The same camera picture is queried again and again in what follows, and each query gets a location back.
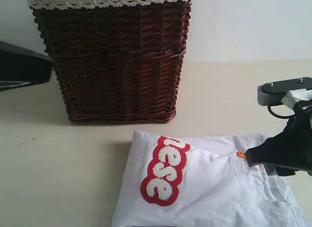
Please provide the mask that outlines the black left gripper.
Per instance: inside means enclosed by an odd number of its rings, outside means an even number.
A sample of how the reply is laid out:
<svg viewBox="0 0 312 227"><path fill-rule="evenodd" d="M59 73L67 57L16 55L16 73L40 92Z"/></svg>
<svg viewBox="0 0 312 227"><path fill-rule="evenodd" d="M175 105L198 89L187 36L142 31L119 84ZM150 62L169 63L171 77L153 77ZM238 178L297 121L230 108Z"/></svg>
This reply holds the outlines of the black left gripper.
<svg viewBox="0 0 312 227"><path fill-rule="evenodd" d="M43 54L0 42L0 90L44 84L50 81L52 60Z"/></svg>

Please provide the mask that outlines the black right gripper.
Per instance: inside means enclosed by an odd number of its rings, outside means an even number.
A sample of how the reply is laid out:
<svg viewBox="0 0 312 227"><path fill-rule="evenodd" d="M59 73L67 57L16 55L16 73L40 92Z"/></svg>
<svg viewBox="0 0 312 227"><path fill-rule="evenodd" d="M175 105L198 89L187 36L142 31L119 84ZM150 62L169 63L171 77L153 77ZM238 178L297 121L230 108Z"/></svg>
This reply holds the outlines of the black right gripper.
<svg viewBox="0 0 312 227"><path fill-rule="evenodd" d="M248 166L264 165L268 175L312 174L312 107L294 106L294 115L282 132L245 152Z"/></svg>

